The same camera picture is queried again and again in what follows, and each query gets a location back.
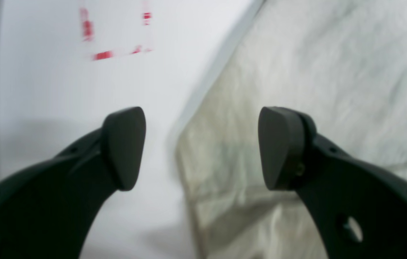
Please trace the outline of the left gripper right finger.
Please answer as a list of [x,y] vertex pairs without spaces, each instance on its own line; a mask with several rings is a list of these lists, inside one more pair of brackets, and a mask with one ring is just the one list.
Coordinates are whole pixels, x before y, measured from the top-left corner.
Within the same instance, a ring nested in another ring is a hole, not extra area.
[[305,113],[265,106],[259,152],[268,190],[294,191],[330,259],[407,259],[407,181],[355,159]]

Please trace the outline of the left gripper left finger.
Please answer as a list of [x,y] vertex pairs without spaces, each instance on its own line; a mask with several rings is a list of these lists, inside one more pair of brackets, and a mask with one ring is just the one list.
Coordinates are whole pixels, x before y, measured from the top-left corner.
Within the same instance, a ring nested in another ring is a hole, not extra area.
[[132,190],[146,136],[142,108],[108,115],[57,156],[0,182],[0,259],[78,259],[98,211]]

